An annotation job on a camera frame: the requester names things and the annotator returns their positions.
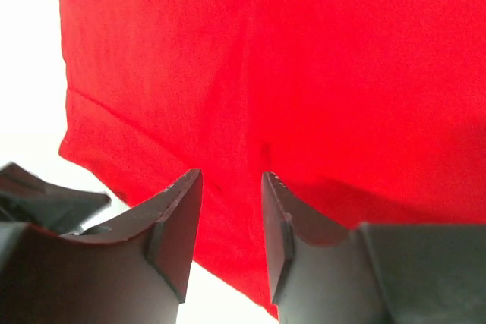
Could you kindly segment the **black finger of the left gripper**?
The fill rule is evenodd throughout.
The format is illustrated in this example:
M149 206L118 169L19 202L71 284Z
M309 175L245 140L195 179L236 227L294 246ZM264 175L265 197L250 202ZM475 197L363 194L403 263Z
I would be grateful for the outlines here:
M110 205L105 193L50 184L11 162L1 167L1 221L26 222L54 233L78 232Z

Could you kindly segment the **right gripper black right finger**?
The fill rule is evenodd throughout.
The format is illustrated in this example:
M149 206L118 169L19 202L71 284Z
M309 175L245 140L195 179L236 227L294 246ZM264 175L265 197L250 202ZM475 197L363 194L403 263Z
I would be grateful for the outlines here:
M380 292L360 233L265 172L262 207L270 300L281 323L378 323Z

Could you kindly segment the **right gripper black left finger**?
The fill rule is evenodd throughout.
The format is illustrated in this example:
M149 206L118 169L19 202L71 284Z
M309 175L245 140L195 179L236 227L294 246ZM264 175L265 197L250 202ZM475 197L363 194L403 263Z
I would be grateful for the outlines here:
M162 193L85 232L65 235L73 257L58 323L174 323L185 302L203 176L187 171Z

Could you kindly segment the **red t shirt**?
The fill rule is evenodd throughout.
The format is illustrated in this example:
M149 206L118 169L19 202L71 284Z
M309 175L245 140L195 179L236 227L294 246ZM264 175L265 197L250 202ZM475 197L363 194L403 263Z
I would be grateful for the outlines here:
M260 180L341 225L485 221L485 0L59 0L60 155L204 173L195 260L269 314Z

